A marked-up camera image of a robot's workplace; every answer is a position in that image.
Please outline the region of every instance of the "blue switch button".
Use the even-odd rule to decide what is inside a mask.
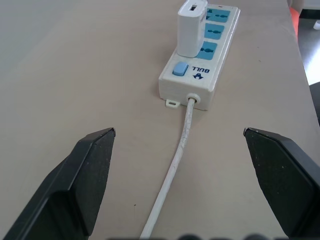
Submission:
[[[173,75],[181,77],[181,76],[185,75],[188,67],[189,67],[189,65],[186,62],[180,61],[175,65],[172,73],[173,73]]]

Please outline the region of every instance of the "power cord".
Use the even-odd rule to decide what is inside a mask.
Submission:
[[[151,213],[149,215],[149,218],[146,221],[146,224],[143,228],[140,239],[149,239],[150,238],[150,235],[152,233],[152,230],[154,229],[154,226],[155,226],[156,221],[158,219],[161,208],[165,202],[167,193],[170,189],[170,185],[172,183],[172,180],[174,179],[179,162],[182,158],[185,146],[188,141],[189,131],[190,131],[191,122],[192,122],[192,113],[193,113],[195,102],[196,102],[195,99],[189,98],[188,105],[186,107],[184,126],[183,126],[183,131],[181,134],[179,145],[175,151],[174,158],[173,158],[172,163],[170,165],[170,168],[165,176],[161,190],[160,190],[158,196],[156,197],[156,200],[155,200],[155,203],[154,203],[153,208],[151,210]]]

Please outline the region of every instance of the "white power strip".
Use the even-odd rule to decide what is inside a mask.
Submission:
[[[194,98],[194,108],[208,110],[236,29],[240,10],[234,6],[207,5],[204,42],[196,57],[174,50],[159,77],[160,97],[177,108]]]

